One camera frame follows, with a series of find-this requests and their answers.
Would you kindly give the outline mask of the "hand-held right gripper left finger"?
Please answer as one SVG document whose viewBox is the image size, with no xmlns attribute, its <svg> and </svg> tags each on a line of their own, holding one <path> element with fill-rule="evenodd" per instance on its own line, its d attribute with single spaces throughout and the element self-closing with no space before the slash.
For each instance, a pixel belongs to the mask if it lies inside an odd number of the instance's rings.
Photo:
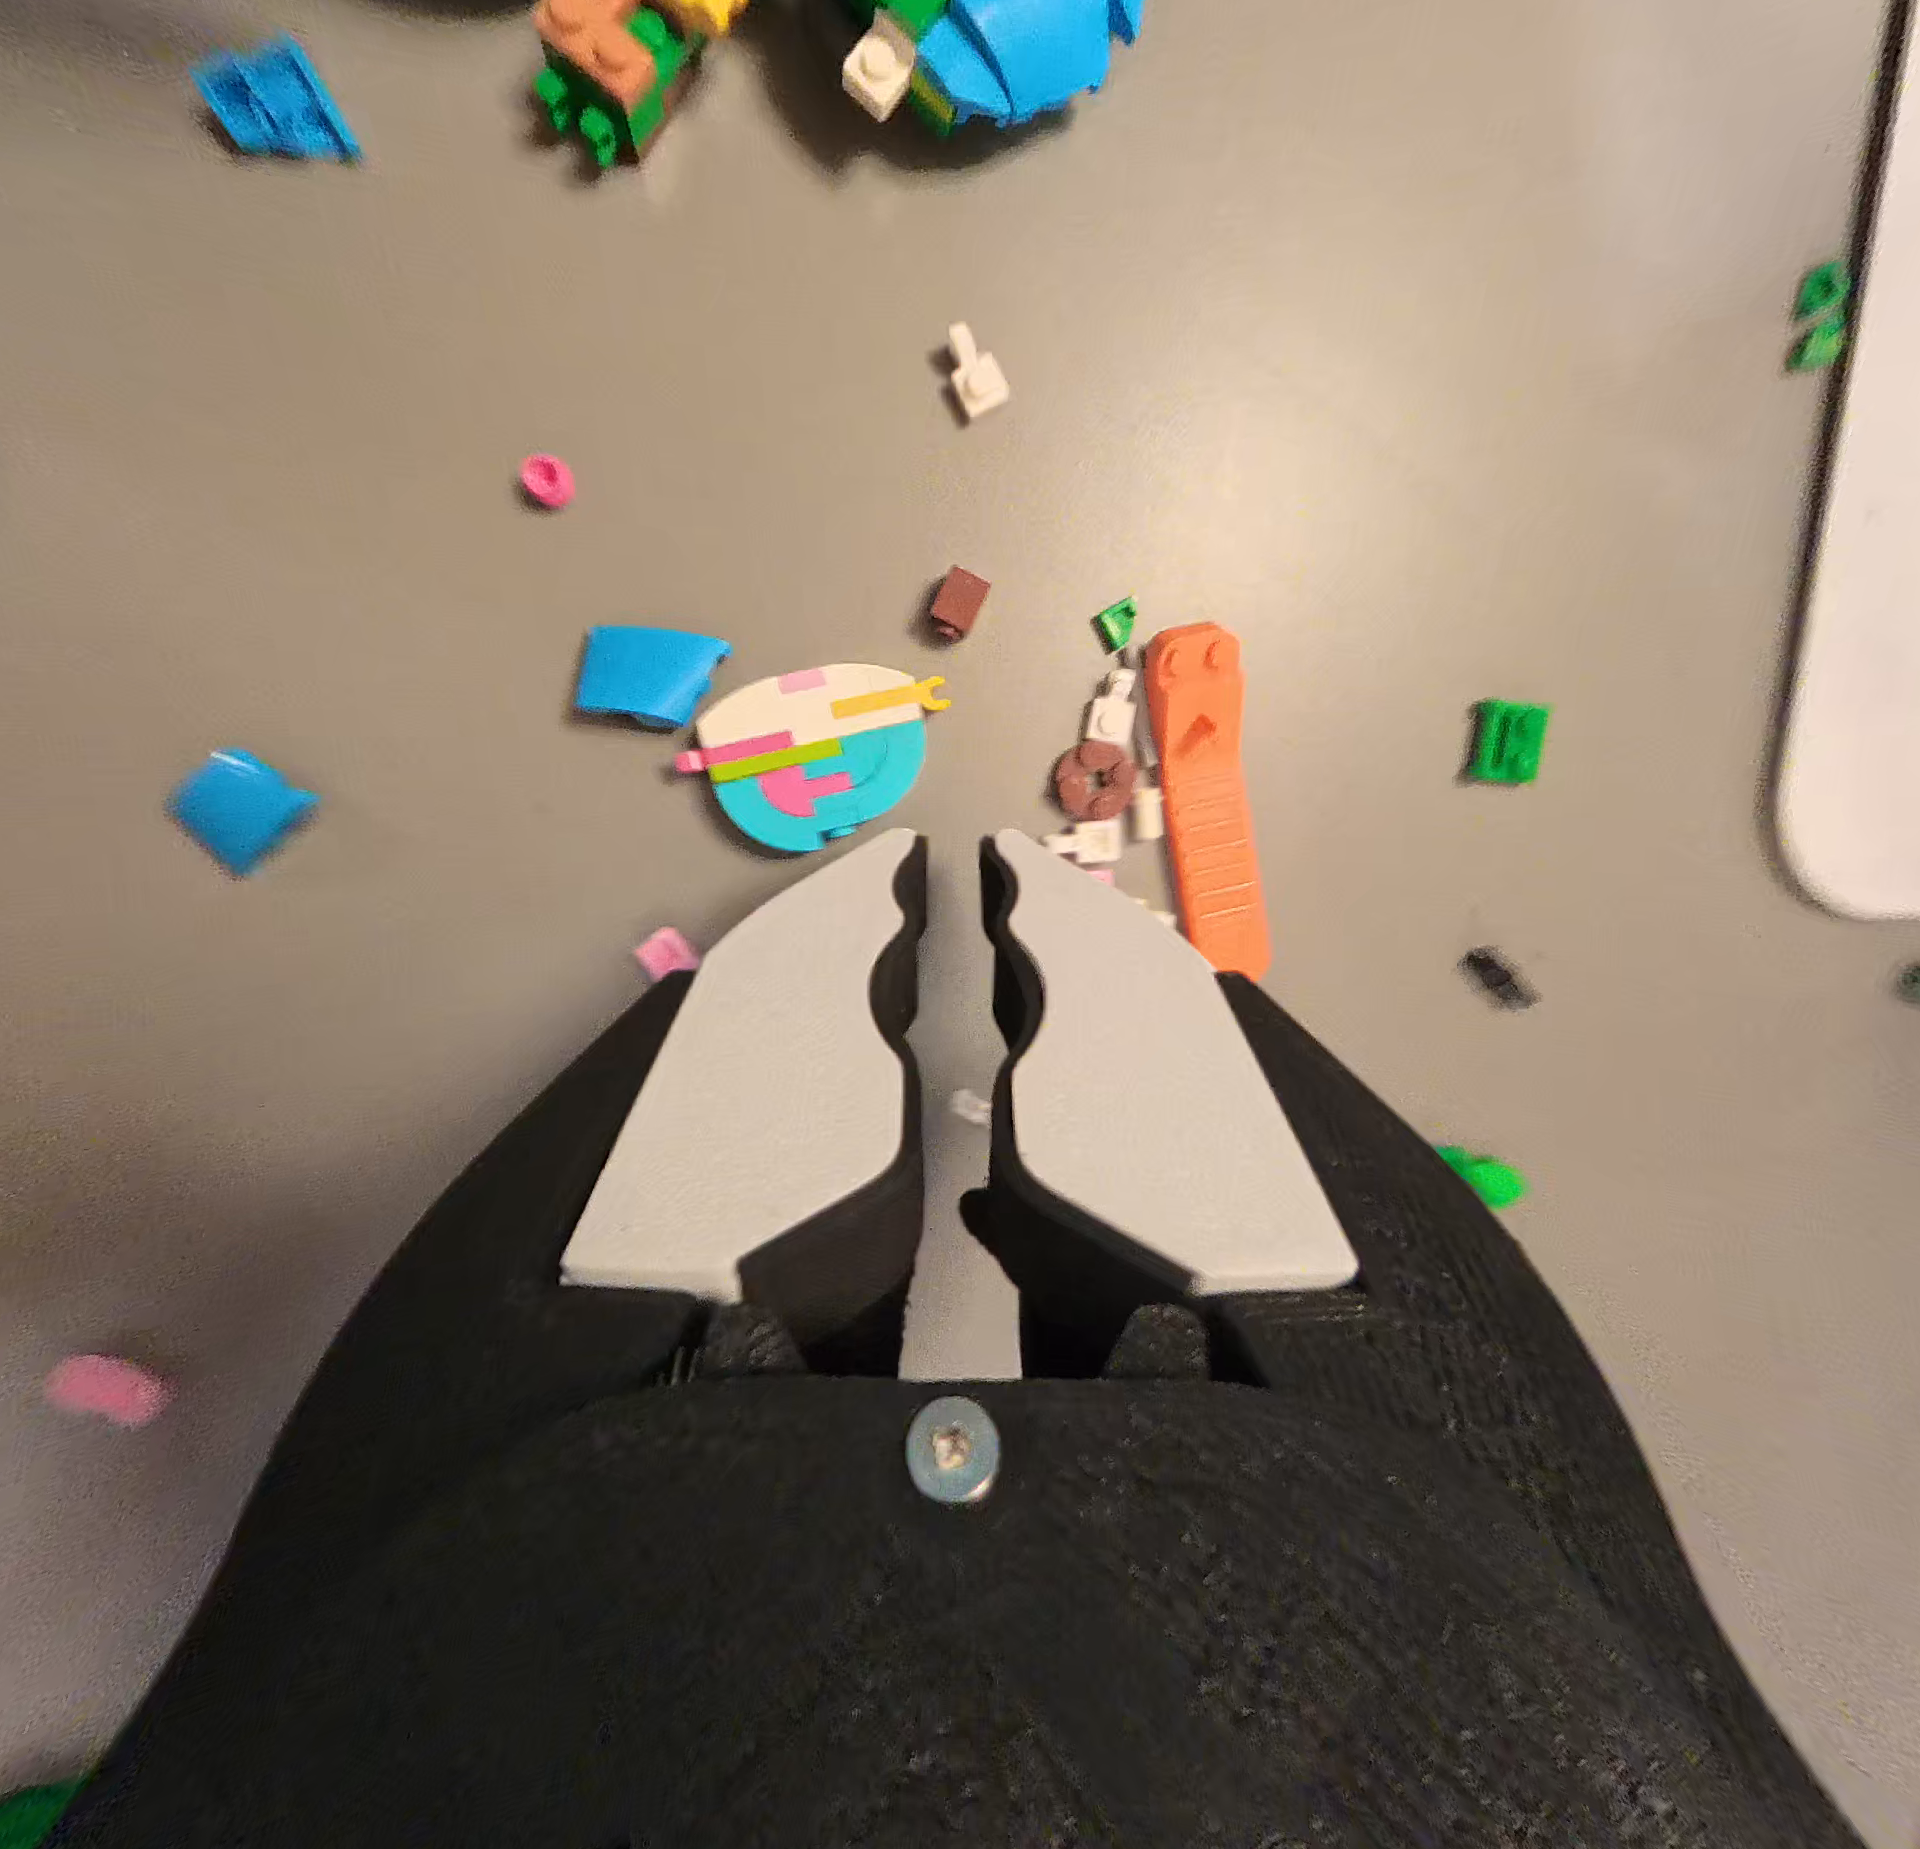
<svg viewBox="0 0 1920 1849">
<path fill-rule="evenodd" d="M 736 1303 L 752 1254 L 882 1176 L 906 1076 L 874 972 L 909 940 L 897 888 L 922 863 L 915 831 L 876 834 L 709 953 L 562 1251 L 565 1287 Z"/>
</svg>

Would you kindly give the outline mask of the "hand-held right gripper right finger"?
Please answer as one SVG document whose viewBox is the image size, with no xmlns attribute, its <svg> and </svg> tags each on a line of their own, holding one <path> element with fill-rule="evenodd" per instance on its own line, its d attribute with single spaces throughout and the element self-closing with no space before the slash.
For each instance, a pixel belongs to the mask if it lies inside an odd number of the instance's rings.
<svg viewBox="0 0 1920 1849">
<path fill-rule="evenodd" d="M 1359 1256 L 1207 958 L 1017 828 L 981 853 L 1033 1004 L 1003 1067 L 1015 1179 L 1201 1298 L 1351 1287 Z"/>
</svg>

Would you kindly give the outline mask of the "orange lego brick separator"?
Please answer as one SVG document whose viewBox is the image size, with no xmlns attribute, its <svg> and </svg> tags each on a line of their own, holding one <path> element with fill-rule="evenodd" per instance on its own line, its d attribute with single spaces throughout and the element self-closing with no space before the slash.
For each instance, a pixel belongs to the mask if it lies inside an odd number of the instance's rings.
<svg viewBox="0 0 1920 1849">
<path fill-rule="evenodd" d="M 1143 677 L 1182 933 L 1217 972 L 1259 980 L 1274 948 L 1242 763 L 1241 641 L 1211 621 L 1163 630 Z"/>
</svg>

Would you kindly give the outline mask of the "white lego clip pieces cluster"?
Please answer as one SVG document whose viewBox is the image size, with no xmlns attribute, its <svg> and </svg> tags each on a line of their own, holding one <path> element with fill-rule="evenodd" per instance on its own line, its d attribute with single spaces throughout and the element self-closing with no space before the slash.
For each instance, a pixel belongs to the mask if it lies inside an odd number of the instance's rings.
<svg viewBox="0 0 1920 1849">
<path fill-rule="evenodd" d="M 1048 777 L 1059 826 L 1040 836 L 1040 847 L 1104 885 L 1117 885 L 1133 845 L 1165 836 L 1163 789 L 1146 730 L 1140 666 L 1122 659 L 1094 685 L 1077 739 Z"/>
</svg>

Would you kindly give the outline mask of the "round multicoloured lego plate assembly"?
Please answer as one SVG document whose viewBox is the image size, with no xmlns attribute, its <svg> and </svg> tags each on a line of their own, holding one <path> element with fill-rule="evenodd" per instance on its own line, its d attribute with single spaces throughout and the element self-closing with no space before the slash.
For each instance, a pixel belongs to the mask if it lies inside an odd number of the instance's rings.
<svg viewBox="0 0 1920 1849">
<path fill-rule="evenodd" d="M 752 847 L 807 854 L 894 813 L 919 785 L 945 677 L 829 662 L 745 685 L 712 703 L 676 755 Z"/>
</svg>

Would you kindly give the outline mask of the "blue curved lego slope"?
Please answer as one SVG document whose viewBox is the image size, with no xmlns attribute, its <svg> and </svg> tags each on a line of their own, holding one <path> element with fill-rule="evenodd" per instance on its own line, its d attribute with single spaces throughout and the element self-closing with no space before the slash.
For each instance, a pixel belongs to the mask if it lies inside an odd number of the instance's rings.
<svg viewBox="0 0 1920 1849">
<path fill-rule="evenodd" d="M 212 751 L 166 799 L 166 813 L 228 876 L 246 878 L 320 808 L 318 792 L 243 748 Z"/>
<path fill-rule="evenodd" d="M 733 642 L 686 630 L 602 625 L 583 644 L 573 706 L 580 717 L 619 717 L 678 732 L 696 714 Z"/>
</svg>

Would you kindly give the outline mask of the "green lego plate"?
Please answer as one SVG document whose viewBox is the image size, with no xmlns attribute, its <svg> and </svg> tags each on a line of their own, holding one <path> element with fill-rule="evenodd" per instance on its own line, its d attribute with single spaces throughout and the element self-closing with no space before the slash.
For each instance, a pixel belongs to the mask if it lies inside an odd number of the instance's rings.
<svg viewBox="0 0 1920 1849">
<path fill-rule="evenodd" d="M 1544 703 L 1479 699 L 1458 778 L 1484 786 L 1530 786 L 1539 781 L 1554 710 Z"/>
</svg>

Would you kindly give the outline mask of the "small white lego clip piece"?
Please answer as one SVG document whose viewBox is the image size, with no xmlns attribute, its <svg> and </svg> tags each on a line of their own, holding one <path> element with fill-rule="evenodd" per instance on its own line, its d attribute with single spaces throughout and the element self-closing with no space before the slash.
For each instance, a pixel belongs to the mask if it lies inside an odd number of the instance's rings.
<svg viewBox="0 0 1920 1849">
<path fill-rule="evenodd" d="M 962 427 L 1006 406 L 1013 387 L 998 359 L 978 345 L 968 322 L 950 322 L 945 336 L 945 382 L 952 410 Z"/>
</svg>

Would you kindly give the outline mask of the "pink lego piece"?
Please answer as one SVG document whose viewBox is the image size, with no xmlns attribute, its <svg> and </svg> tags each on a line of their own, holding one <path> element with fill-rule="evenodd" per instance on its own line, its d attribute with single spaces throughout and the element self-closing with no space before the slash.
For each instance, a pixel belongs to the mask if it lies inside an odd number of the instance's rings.
<svg viewBox="0 0 1920 1849">
<path fill-rule="evenodd" d="M 175 1385 L 155 1368 L 107 1355 L 62 1356 L 43 1380 L 50 1408 L 124 1430 L 153 1427 L 175 1394 Z"/>
</svg>

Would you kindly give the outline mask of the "green lego leaf pieces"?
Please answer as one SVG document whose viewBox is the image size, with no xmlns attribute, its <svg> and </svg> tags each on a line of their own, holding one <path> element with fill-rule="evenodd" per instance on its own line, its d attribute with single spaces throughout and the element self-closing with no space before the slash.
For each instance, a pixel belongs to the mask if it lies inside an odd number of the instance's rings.
<svg viewBox="0 0 1920 1849">
<path fill-rule="evenodd" d="M 1836 367 L 1846 353 L 1855 275 L 1836 256 L 1808 269 L 1792 296 L 1792 338 L 1785 356 L 1789 375 L 1820 373 Z"/>
</svg>

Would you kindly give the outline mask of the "orange green yellow lego build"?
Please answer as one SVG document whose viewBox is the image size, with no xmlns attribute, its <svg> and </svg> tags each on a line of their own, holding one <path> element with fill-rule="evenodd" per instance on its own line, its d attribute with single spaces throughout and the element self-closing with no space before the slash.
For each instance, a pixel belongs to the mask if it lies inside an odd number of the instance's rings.
<svg viewBox="0 0 1920 1849">
<path fill-rule="evenodd" d="M 639 164 L 750 0 L 537 0 L 530 109 L 590 174 Z"/>
</svg>

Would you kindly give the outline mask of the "blue and green lego globe build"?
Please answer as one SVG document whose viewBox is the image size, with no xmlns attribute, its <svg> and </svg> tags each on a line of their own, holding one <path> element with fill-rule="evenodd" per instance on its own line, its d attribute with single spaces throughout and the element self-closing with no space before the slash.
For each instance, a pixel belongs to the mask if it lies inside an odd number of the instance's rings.
<svg viewBox="0 0 1920 1849">
<path fill-rule="evenodd" d="M 1100 92 L 1146 0 L 820 0 L 845 92 L 876 122 L 911 109 L 948 137 L 1022 129 Z"/>
</svg>

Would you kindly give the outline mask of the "blue ridged lego piece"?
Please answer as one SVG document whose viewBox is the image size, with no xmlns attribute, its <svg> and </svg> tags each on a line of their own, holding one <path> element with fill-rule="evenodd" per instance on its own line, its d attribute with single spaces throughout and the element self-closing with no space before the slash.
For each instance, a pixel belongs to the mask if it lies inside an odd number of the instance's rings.
<svg viewBox="0 0 1920 1849">
<path fill-rule="evenodd" d="M 305 46 L 276 34 L 249 51 L 214 51 L 189 79 L 204 111 L 243 156 L 358 162 L 345 113 Z"/>
</svg>

